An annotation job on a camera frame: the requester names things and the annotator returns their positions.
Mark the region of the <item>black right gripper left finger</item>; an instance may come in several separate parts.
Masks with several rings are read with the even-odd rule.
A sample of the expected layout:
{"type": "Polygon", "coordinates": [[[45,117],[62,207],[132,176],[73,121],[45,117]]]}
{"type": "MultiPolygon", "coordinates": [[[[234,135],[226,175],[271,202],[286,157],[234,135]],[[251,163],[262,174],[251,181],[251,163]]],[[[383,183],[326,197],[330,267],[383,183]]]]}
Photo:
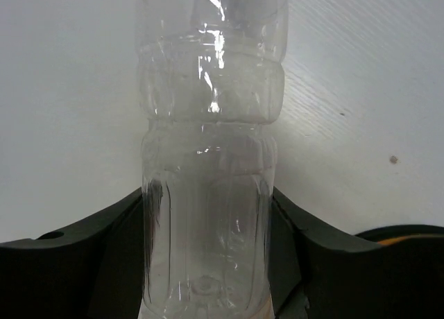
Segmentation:
{"type": "Polygon", "coordinates": [[[142,193],[37,239],[1,244],[2,318],[137,318],[142,193]]]}

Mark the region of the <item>clear unlabelled plastic bottle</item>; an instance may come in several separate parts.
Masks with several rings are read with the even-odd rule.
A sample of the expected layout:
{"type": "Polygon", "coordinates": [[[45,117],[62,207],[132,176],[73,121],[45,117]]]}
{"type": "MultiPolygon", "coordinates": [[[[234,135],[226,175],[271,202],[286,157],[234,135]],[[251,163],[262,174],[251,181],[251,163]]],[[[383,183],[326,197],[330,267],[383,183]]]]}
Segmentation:
{"type": "Polygon", "coordinates": [[[288,0],[137,0],[143,318],[268,318],[288,0]]]}

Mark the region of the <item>orange cylindrical bin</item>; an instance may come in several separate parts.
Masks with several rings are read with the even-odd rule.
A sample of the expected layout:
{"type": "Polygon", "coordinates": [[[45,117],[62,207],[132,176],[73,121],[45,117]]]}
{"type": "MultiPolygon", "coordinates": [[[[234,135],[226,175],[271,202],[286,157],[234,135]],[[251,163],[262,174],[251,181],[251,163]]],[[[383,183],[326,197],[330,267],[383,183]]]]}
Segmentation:
{"type": "Polygon", "coordinates": [[[443,227],[435,225],[390,225],[360,232],[356,236],[380,245],[393,245],[407,239],[443,237],[443,227]]]}

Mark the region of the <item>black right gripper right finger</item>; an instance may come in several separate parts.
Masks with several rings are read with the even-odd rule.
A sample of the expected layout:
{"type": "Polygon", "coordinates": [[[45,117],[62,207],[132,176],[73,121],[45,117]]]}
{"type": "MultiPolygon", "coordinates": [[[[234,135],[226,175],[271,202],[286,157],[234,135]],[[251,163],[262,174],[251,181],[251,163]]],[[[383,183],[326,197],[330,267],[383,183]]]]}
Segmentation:
{"type": "Polygon", "coordinates": [[[442,318],[443,237],[380,245],[274,191],[269,280],[276,318],[442,318]]]}

